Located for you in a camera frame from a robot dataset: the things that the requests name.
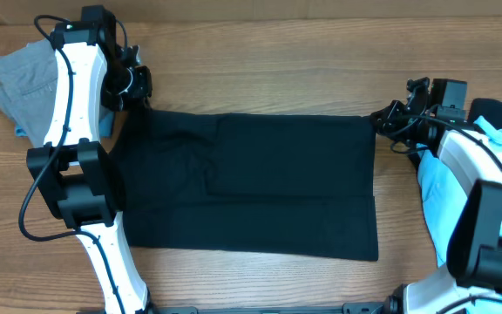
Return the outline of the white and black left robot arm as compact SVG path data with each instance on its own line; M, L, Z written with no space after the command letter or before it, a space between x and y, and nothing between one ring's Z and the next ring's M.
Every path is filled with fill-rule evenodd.
M19 211L24 237L49 242L75 236L84 246L101 286L104 313L151 313L153 303L138 273L123 226L126 187L101 145L101 108L112 112L146 107L153 84L139 47L118 44L124 25L102 5L85 6L81 18L56 17L46 34L58 66L51 124L43 145L26 156L33 183ZM67 230L33 235L25 227L34 193Z

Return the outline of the black t-shirt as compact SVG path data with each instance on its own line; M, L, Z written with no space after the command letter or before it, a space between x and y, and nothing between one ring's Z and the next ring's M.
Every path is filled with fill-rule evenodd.
M132 246L378 258L365 117L148 110L111 157Z

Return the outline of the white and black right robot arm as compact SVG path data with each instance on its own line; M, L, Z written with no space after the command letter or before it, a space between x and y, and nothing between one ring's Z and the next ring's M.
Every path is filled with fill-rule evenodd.
M467 84L411 79L408 97L370 115L418 164L438 269L375 313L502 313L502 102L467 103Z

